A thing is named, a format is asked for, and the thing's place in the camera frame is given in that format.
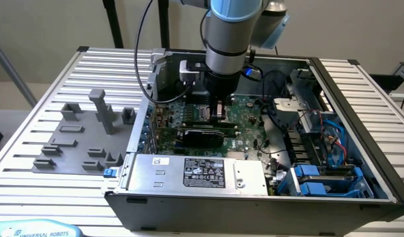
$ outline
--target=sticker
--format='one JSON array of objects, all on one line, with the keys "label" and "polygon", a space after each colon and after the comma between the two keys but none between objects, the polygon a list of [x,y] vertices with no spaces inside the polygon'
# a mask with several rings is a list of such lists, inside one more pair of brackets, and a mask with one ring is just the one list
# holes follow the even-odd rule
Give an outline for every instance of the sticker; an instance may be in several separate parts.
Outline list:
[{"label": "sticker", "polygon": [[152,165],[170,165],[170,157],[154,157]]},{"label": "sticker", "polygon": [[186,158],[183,184],[187,187],[224,189],[224,160]]}]

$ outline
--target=open computer chassis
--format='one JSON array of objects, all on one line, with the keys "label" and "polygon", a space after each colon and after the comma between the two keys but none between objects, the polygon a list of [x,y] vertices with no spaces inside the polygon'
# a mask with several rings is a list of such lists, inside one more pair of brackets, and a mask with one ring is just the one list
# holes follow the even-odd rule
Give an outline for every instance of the open computer chassis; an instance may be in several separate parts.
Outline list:
[{"label": "open computer chassis", "polygon": [[[155,98],[182,90],[180,61],[203,59],[154,50]],[[263,81],[242,77],[214,125],[202,80],[167,106],[143,97],[106,193],[130,230],[343,236],[404,215],[404,182],[322,60],[258,55],[252,64]]]}]

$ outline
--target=wall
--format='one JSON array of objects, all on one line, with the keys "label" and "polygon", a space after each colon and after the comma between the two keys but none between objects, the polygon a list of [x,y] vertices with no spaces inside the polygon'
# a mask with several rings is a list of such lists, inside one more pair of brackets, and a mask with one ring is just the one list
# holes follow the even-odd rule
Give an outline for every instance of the wall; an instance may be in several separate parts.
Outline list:
[{"label": "wall", "polygon": [[[147,49],[160,46],[156,2],[143,29]],[[116,0],[127,47],[134,47],[146,4],[147,0]],[[390,73],[404,61],[404,0],[287,0],[287,4],[291,22],[280,54],[354,58],[374,73]],[[172,47],[203,48],[203,13],[171,4]],[[26,81],[51,83],[78,46],[114,47],[103,0],[0,0],[0,45]],[[10,80],[2,68],[0,80]]]}]

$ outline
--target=aluminum extrusion table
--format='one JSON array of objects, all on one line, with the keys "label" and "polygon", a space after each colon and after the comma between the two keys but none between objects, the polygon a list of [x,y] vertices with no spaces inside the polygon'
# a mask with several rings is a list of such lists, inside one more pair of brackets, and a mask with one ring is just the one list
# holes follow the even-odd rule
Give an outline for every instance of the aluminum extrusion table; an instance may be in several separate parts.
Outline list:
[{"label": "aluminum extrusion table", "polygon": [[[151,55],[151,51],[139,52],[143,81],[151,73]],[[176,236],[131,232],[122,226],[100,190],[112,188],[115,180],[31,172],[35,157],[63,118],[59,111],[66,102],[79,103],[84,110],[96,110],[88,93],[94,88],[103,88],[106,102],[115,111],[131,106],[138,111],[143,93],[132,57],[134,50],[128,49],[90,48],[87,52],[76,52],[0,152],[0,221],[48,218],[78,225],[91,237]],[[322,62],[404,180],[404,113],[360,66],[347,60]],[[390,223],[370,223],[348,236],[404,237],[404,217]]]}]

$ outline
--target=warning label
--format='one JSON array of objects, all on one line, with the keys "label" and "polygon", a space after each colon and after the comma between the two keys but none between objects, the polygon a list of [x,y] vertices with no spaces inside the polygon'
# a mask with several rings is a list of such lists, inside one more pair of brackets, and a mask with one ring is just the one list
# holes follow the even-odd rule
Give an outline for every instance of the warning label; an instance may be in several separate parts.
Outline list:
[{"label": "warning label", "polygon": [[226,168],[222,159],[186,159],[184,180],[187,187],[226,188]]}]

